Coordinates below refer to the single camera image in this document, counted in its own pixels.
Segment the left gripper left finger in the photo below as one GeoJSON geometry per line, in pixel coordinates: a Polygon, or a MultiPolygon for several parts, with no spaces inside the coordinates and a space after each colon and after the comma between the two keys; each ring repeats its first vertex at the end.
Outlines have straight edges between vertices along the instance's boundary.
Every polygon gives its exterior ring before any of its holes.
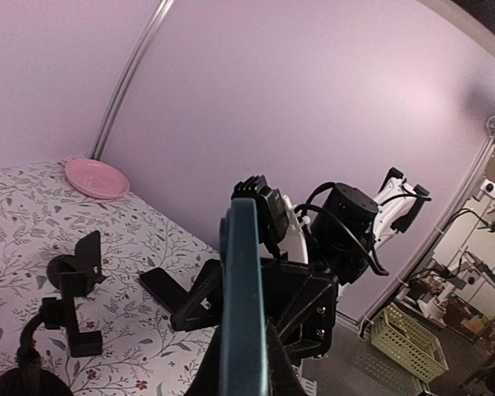
{"type": "Polygon", "coordinates": [[[185,396],[218,396],[221,330],[216,329],[185,396]]]}

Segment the black phone stand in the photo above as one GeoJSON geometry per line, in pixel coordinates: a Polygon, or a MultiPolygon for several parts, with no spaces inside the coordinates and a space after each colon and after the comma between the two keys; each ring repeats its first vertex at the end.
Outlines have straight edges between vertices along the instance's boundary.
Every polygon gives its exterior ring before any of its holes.
{"type": "Polygon", "coordinates": [[[100,331],[82,332],[78,326],[74,299],[87,295],[87,274],[65,272],[59,276],[60,295],[42,299],[37,314],[22,329],[16,351],[16,367],[0,376],[0,395],[71,395],[73,392],[54,373],[42,367],[42,356],[33,342],[39,327],[64,330],[69,355],[74,358],[102,354],[100,331]]]}

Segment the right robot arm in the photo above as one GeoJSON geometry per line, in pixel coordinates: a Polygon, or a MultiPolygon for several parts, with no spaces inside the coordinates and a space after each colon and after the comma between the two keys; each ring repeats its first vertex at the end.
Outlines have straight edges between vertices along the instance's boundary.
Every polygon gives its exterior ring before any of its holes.
{"type": "Polygon", "coordinates": [[[338,292],[366,271],[385,276],[376,250],[407,230],[430,200],[390,169],[375,198],[341,182],[293,205],[262,175],[239,182],[220,225],[220,257],[207,261],[195,284],[173,284],[164,300],[177,331],[219,326],[230,342],[261,353],[272,324],[293,361],[331,346],[338,292]]]}

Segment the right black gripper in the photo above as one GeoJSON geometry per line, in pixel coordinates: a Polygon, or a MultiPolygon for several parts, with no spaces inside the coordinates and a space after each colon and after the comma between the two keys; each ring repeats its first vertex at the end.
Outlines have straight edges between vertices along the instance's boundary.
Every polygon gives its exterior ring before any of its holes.
{"type": "MultiPolygon", "coordinates": [[[[338,278],[296,262],[262,259],[265,314],[291,359],[326,354],[336,323],[338,278]]],[[[217,326],[223,312],[223,270],[207,260],[195,283],[171,316],[174,331],[217,326]]]]}

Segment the black phone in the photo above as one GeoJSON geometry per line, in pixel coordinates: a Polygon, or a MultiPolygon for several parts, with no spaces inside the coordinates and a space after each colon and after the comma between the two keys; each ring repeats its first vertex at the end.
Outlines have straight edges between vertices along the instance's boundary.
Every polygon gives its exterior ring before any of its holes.
{"type": "Polygon", "coordinates": [[[170,314],[186,302],[188,292],[162,268],[154,268],[139,276],[139,283],[170,314]]]}
{"type": "Polygon", "coordinates": [[[221,395],[268,395],[266,329],[256,202],[235,198],[219,229],[223,313],[221,395]]]}

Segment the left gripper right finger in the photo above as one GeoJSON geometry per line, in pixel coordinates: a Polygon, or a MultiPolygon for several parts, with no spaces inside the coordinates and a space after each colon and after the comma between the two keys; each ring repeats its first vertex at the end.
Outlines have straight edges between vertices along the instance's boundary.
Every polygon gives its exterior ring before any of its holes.
{"type": "Polygon", "coordinates": [[[306,396],[306,392],[292,368],[275,326],[266,322],[266,347],[271,396],[306,396]]]}

